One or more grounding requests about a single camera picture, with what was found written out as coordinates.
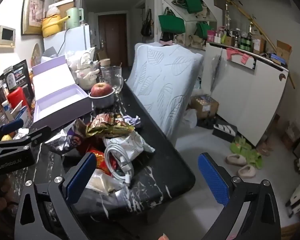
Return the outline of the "lavender satin pouch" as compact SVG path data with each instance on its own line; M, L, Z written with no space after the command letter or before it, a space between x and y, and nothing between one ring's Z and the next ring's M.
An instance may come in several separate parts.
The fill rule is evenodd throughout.
M139 116L132 117L130 115L124 115L123 118L126 123L134 126L135 128L140 128L142 126L141 118Z

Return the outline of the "cream cartoon water bottle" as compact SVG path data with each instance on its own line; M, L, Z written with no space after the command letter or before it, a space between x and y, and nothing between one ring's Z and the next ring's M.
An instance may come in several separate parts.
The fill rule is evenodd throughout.
M94 61L95 47L87 49L78 59L76 81L83 90L91 90L97 83L97 76L100 72L99 62Z

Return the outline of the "white cabinet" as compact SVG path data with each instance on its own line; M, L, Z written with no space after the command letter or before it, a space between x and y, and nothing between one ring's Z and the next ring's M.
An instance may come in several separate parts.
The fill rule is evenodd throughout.
M227 57L228 46L207 43L201 88L218 103L217 114L256 146L269 127L289 78L288 69L249 53Z

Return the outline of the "red container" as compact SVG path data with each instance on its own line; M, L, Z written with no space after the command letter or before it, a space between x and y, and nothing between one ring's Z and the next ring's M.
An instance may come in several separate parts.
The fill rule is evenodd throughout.
M26 96L25 96L25 94L23 92L23 89L21 87L18 87L14 91L10 92L7 95L7 100L9 101L9 103L12 106L13 109L15 109L15 107L17 107L17 105L22 101L21 105L26 106L27 109L29 111L31 111L30 107L27 103Z

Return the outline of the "wall intercom panel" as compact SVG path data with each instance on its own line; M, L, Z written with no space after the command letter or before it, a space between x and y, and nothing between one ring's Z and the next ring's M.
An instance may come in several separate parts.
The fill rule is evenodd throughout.
M15 47L15 29L0 25L0 48Z

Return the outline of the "green electric kettle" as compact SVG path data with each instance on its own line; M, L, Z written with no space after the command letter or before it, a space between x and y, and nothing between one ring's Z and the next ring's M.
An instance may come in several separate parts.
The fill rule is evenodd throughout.
M66 11L66 15L69 17L65 24L67 29L79 27L81 25L81 22L84 21L83 8L70 8Z

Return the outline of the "green tote bag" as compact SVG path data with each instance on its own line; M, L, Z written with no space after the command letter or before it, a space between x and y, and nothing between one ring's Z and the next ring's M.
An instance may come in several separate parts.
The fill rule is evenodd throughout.
M174 12L169 7L165 8L162 15L159 15L159 23L162 32L173 34L185 33L184 20L175 16Z

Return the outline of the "leaf-pattern grey cushion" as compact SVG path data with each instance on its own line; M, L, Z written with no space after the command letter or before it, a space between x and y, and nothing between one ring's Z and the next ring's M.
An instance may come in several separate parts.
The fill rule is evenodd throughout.
M135 45L127 86L170 141L175 140L203 59L177 44Z

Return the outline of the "silver purple snack packet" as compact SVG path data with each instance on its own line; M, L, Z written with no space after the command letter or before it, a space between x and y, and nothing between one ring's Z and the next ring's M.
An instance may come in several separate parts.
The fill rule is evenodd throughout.
M56 135L45 142L49 151L58 155L68 154L80 146L87 138L86 125L81 119L76 119L71 124L61 129Z

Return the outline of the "clear zip bag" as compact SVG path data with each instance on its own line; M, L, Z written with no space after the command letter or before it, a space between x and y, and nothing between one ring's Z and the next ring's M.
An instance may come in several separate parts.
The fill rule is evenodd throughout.
M123 188L123 183L105 174L102 170L95 169L85 188L108 196L120 191Z

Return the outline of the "white mini fridge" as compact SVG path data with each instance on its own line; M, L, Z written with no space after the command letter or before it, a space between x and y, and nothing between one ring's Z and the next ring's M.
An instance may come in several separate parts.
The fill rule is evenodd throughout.
M90 48L90 26L82 25L44 38L44 49L54 48L57 55Z

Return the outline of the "red apple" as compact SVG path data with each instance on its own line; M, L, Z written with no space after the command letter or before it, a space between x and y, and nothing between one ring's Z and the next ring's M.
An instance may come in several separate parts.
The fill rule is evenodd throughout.
M99 82L91 88L90 96L92 97L102 97L107 96L113 92L113 88L110 84L105 82Z

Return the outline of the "gold framed picture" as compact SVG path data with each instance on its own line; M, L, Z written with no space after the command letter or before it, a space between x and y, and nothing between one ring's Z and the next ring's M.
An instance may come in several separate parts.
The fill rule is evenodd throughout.
M45 17L45 0L24 0L21 17L22 35L41 35Z

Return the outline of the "nutritious cereal packet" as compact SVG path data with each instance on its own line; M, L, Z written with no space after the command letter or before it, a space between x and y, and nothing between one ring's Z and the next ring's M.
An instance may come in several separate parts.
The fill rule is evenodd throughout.
M117 113L98 114L86 127L87 137L119 137L134 131L133 125L125 122L123 116Z

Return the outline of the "red gold snack packet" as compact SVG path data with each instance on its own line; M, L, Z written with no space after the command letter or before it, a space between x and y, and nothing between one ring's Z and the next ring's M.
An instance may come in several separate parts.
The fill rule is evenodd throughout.
M96 157L96 168L99 170L102 170L105 174L111 175L111 172L109 168L106 165L104 153L101 151L98 151L94 148L90 148L87 150L87 152L93 153Z

